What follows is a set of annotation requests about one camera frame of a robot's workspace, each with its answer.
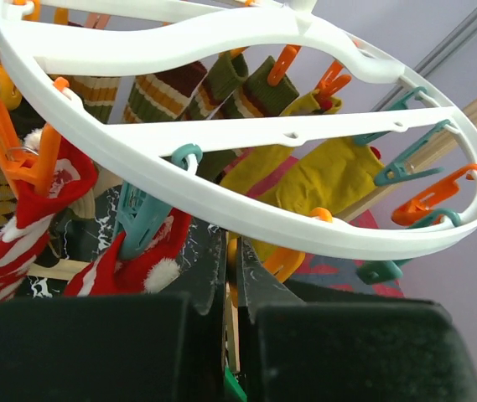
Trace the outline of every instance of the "wooden pole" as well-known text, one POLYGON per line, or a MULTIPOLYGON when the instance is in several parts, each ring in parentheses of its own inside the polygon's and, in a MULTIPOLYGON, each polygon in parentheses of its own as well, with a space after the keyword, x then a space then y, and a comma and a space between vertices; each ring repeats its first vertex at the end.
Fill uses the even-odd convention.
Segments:
MULTIPOLYGON (((477 127, 477 99, 464 109, 464 113, 477 127)), ((452 134, 449 131, 443 130, 436 134, 429 143, 424 145, 424 147, 415 152, 415 154, 408 159, 408 164, 413 166, 414 172, 420 172, 442 157, 445 157, 457 146, 458 143, 453 138, 452 134)), ((400 184, 393 184, 391 186, 378 187, 357 203, 352 204, 341 213, 335 215, 335 217, 350 222, 352 219, 357 218, 367 209, 370 209, 380 202, 399 185, 400 184)))

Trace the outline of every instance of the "black marble surface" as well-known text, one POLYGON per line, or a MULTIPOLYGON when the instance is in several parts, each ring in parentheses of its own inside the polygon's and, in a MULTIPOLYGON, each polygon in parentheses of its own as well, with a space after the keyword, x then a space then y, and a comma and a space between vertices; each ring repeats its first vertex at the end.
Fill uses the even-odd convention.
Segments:
MULTIPOLYGON (((63 237, 62 257, 72 260, 93 261, 111 243, 117 203, 121 189, 110 188, 96 199, 96 217, 88 220, 65 218, 59 224, 63 237)), ((177 257, 182 269, 192 266, 203 249, 210 243, 217 226, 193 218, 188 238, 177 257)), ((54 297, 59 296, 66 281, 28 276, 18 288, 16 296, 54 297)))

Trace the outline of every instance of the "green object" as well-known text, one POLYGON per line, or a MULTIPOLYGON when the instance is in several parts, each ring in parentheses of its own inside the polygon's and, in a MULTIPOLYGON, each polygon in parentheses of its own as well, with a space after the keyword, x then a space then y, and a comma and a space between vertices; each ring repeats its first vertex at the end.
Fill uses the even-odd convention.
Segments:
MULTIPOLYGON (((387 110, 388 111, 407 111, 409 109, 409 106, 407 105, 407 102, 411 100, 412 98, 415 98, 416 100, 419 100, 419 93, 422 92, 423 94, 426 95, 426 88, 423 86, 418 86, 414 90, 410 90, 407 92, 402 98, 397 100, 391 107, 389 107, 387 110)), ((382 131, 382 132, 375 132, 373 134, 361 134, 360 136, 354 136, 354 143, 356 145, 367 145, 370 142, 373 142, 374 140, 377 140, 380 137, 385 136, 386 134, 389 134, 390 131, 382 131)))
POLYGON ((376 186, 386 186, 388 184, 406 182, 407 180, 413 180, 414 178, 425 178, 431 174, 440 173, 443 171, 442 167, 436 167, 433 169, 423 170, 422 172, 409 173, 407 171, 407 159, 421 149, 432 136, 442 131, 443 128, 450 123, 449 120, 443 120, 436 124, 432 130, 427 132, 424 136, 415 141, 412 145, 406 148, 400 155, 395 157, 391 163, 385 166, 374 178, 374 184, 376 186))
MULTIPOLYGON (((197 145, 187 144, 173 152, 171 162, 179 168, 186 169, 186 157, 194 154, 197 162, 203 152, 197 145)), ((121 188, 113 238, 121 231, 127 235, 122 242, 119 258, 132 260, 139 257, 156 235, 171 211, 171 206, 125 182, 121 188)))
MULTIPOLYGON (((408 229, 427 228, 433 225, 440 216, 449 218, 455 227, 462 224, 459 215, 452 209, 438 208, 409 226, 408 229)), ((394 261, 367 261, 357 269, 357 276, 367 285, 394 281, 395 279, 402 278, 403 274, 400 267, 411 260, 412 258, 394 261)))
POLYGON ((227 366, 225 367, 225 389, 241 402, 247 401, 246 393, 227 366))

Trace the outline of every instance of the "teal clip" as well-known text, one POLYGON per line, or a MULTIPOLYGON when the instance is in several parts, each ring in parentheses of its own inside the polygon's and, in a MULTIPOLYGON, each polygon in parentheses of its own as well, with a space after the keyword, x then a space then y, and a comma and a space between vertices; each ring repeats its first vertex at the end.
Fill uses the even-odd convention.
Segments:
MULTIPOLYGON (((197 162, 203 157, 199 146, 188 144, 173 152, 171 163, 185 170, 188 168, 186 157, 191 154, 195 155, 197 162)), ((121 188, 113 230, 113 238, 123 230, 127 233, 119 258, 132 260, 139 257, 168 217, 171 208, 165 202, 125 182, 121 188)))
MULTIPOLYGON (((449 218, 454 227, 458 227, 462 224, 459 215, 452 209, 438 208, 409 226, 408 229, 427 228, 433 225, 440 216, 449 218)), ((400 267, 411 260, 412 258, 394 261, 367 261, 357 269, 357 276, 367 285, 394 281, 395 279, 402 278, 402 270, 400 267)))
POLYGON ((423 147, 432 136, 443 130, 445 126, 450 123, 449 120, 443 120, 436 124, 432 130, 427 132, 420 139, 415 141, 412 145, 406 148, 400 155, 395 157, 391 163, 385 166, 374 178, 374 184, 376 186, 386 186, 394 183, 406 182, 407 180, 413 180, 415 178, 425 178, 431 174, 440 173, 443 171, 442 167, 436 167, 433 169, 423 170, 417 173, 408 173, 407 171, 407 159, 423 147))
MULTIPOLYGON (((420 100, 419 93, 427 94, 426 88, 423 86, 418 86, 417 88, 410 90, 407 92, 402 98, 397 100, 391 107, 386 109, 387 111, 407 111, 409 106, 407 102, 412 98, 415 98, 416 101, 420 100)), ((367 145, 374 140, 377 140, 380 137, 389 134, 390 131, 383 131, 383 132, 375 132, 373 134, 360 134, 359 136, 354 136, 354 144, 355 145, 367 145)))

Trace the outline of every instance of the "white plastic frame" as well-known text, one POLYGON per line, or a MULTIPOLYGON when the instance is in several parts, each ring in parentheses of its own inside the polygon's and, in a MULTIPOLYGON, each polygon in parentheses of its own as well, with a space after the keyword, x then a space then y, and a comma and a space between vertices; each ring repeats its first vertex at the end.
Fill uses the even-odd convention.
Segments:
MULTIPOLYGON (((41 3, 56 5, 58 1, 41 3)), ((184 19, 186 12, 181 10, 186 8, 181 8, 181 3, 192 4, 178 0, 60 1, 61 7, 121 15, 135 12, 139 18, 168 21, 173 21, 170 14, 175 15, 174 21, 184 19), (159 17, 154 14, 149 17, 147 10, 160 10, 159 17)), ((311 1, 294 3, 301 4, 306 11, 311 3, 314 5, 311 1)), ((339 219, 325 223, 259 203, 192 177, 160 159, 158 156, 169 155, 176 147, 189 142, 197 143, 204 152, 268 143, 296 146, 314 138, 405 131, 412 126, 449 119, 452 122, 449 129, 467 158, 477 163, 477 129, 463 112, 421 76, 374 46, 359 39, 359 51, 351 41, 357 38, 321 18, 288 7, 220 9, 217 15, 214 10, 206 12, 202 7, 205 6, 190 8, 188 18, 197 13, 195 10, 199 11, 197 15, 203 15, 181 23, 124 33, 22 21, 23 13, 33 9, 32 3, 13 6, 8 0, 0 0, 2 63, 35 110, 89 157, 165 203, 237 233, 318 255, 398 260, 446 249, 477 228, 477 191, 470 206, 460 214, 463 224, 458 228, 444 219, 441 224, 423 229, 361 229, 339 219), (217 34, 207 36, 207 27, 217 34), (134 46, 128 44, 130 40, 134 44, 143 41, 160 45, 138 54, 134 46), (367 82, 398 81, 411 89, 424 86, 428 95, 423 98, 432 108, 357 115, 107 126, 62 96, 46 75, 146 74, 226 49, 268 43, 298 44, 329 52, 352 74, 367 82), (402 127, 396 127, 394 122, 401 123, 402 127), (298 138, 287 137, 289 134, 296 134, 298 138)))

